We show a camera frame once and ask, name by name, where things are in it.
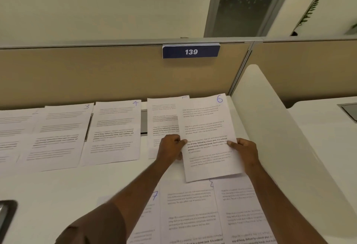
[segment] cubicle partition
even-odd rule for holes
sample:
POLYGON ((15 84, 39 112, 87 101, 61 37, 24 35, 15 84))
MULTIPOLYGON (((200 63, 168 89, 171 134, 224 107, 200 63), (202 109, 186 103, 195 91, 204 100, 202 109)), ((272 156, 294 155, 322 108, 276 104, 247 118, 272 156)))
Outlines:
POLYGON ((205 38, 0 49, 0 109, 230 94, 247 66, 280 99, 357 95, 357 40, 205 38), (169 44, 220 43, 218 57, 163 59, 169 44))

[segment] white table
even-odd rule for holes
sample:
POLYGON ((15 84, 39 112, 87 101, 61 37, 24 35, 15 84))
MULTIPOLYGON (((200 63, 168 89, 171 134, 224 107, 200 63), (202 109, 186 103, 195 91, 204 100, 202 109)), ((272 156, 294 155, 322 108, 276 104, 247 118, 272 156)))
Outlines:
MULTIPOLYGON (((234 129, 239 130, 243 125, 227 99, 234 129)), ((141 109, 146 109, 146 102, 141 109)), ((1 178, 1 200, 19 204, 4 244, 53 243, 71 222, 96 207, 98 197, 118 192, 154 161, 148 159, 146 138, 141 137, 139 160, 1 178)), ((182 161, 176 161, 164 177, 184 180, 182 161)))
MULTIPOLYGON (((288 111, 357 213, 357 123, 337 106, 355 102, 357 97, 301 101, 288 111)), ((357 238, 325 239, 357 243, 357 238)))

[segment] person's left hand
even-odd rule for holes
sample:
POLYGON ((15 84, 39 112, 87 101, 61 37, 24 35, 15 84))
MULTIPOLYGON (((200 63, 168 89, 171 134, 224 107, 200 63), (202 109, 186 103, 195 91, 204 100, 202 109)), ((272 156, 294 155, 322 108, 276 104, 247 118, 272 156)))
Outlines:
POLYGON ((181 140, 180 135, 166 135, 161 139, 156 160, 163 161, 168 166, 170 166, 176 159, 181 160, 181 149, 186 143, 187 140, 181 140))

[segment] printed document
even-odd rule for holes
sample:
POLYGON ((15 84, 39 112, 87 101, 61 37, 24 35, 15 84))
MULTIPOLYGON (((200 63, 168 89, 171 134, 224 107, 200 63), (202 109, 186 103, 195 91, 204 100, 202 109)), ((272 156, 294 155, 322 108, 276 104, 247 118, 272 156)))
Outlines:
POLYGON ((223 244, 212 183, 161 182, 161 242, 223 244))
MULTIPOLYGON (((97 206, 107 202, 113 195, 98 198, 97 206)), ((145 206, 127 243, 160 243, 160 191, 158 186, 145 206)))
POLYGON ((167 134, 180 134, 176 103, 183 97, 147 99, 147 148, 149 159, 156 158, 161 139, 167 134))
POLYGON ((212 182, 225 244, 276 243, 246 175, 212 182))
POLYGON ((186 182, 243 173, 239 156, 227 145, 236 141, 225 94, 182 99, 177 109, 186 182))
POLYGON ((46 106, 38 115, 16 164, 19 171, 46 171, 78 166, 93 103, 46 106))
POLYGON ((38 109, 0 110, 0 174, 12 173, 26 140, 32 133, 38 109))
POLYGON ((96 102, 81 166, 140 158, 141 100, 96 102))

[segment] blue sign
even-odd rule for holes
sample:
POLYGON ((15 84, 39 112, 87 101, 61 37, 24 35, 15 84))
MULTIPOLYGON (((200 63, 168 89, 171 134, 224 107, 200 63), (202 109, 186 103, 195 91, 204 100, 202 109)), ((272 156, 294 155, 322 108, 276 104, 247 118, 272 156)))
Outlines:
POLYGON ((220 47, 220 44, 166 45, 163 46, 163 59, 217 57, 220 47))

